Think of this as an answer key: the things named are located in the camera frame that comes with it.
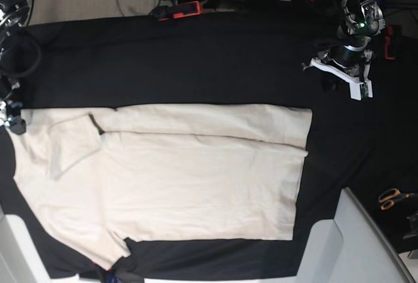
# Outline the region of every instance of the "t-shirt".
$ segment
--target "t-shirt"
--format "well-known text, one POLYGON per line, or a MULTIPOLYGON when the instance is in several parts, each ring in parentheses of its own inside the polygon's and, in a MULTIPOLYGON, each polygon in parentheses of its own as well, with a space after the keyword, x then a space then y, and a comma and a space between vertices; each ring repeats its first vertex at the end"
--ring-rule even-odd
POLYGON ((291 240, 312 114, 272 105, 24 110, 14 179, 53 238, 107 269, 124 239, 291 240))

